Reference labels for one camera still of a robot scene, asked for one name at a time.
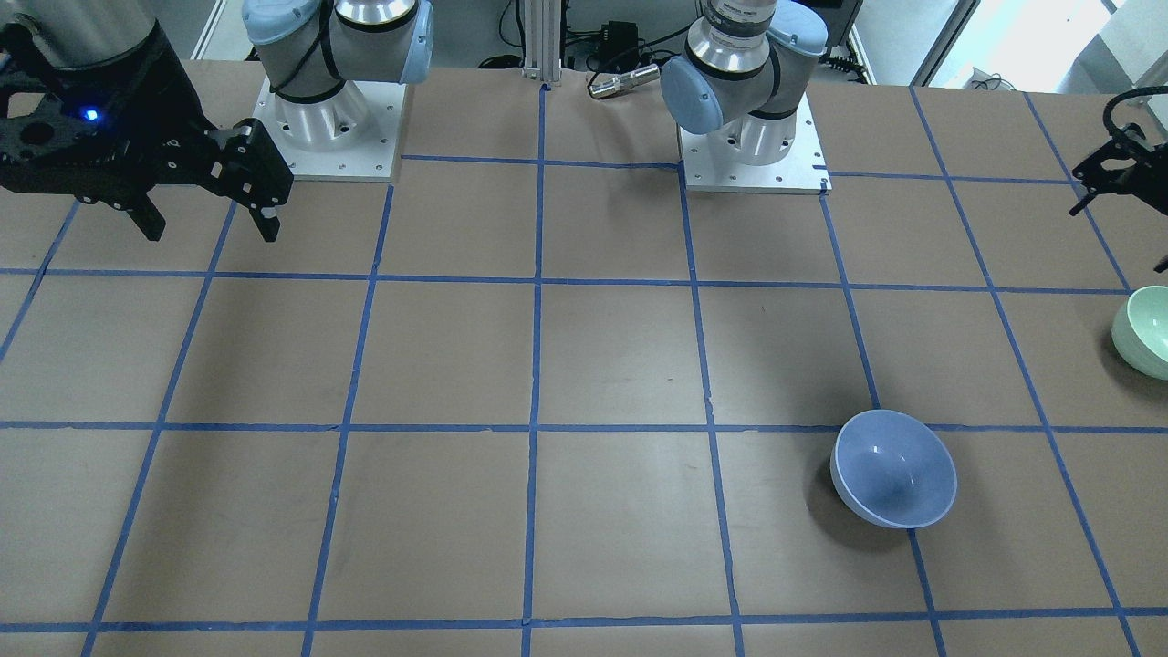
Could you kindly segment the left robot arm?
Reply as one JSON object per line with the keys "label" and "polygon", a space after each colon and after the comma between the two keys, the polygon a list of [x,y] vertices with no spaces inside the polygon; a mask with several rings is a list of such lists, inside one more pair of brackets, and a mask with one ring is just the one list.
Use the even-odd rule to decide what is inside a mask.
{"label": "left robot arm", "polygon": [[690,270],[743,286],[1121,293],[1159,286],[1133,195],[1069,216],[1104,96],[812,82],[819,18],[702,1],[659,87]]}

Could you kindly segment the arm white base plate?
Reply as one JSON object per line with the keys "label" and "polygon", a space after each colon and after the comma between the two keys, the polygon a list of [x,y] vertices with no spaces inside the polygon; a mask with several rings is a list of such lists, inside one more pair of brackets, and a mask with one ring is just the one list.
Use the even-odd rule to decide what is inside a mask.
{"label": "arm white base plate", "polygon": [[392,184],[412,87],[347,79],[332,99],[297,104],[263,79],[253,117],[266,125],[297,182]]}
{"label": "arm white base plate", "polygon": [[705,193],[812,194],[830,192],[809,99],[785,118],[746,115],[710,133],[677,129],[684,184]]}

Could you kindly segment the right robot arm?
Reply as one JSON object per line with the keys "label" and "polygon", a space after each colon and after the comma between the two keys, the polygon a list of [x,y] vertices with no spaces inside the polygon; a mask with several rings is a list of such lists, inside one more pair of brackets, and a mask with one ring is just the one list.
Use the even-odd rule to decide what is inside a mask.
{"label": "right robot arm", "polygon": [[4,188],[69,195],[162,237],[158,184],[193,184],[250,213],[274,242],[296,172],[281,145],[375,141],[361,88],[412,87],[433,58],[430,1],[246,1],[267,118],[221,129],[142,1],[4,2]]}

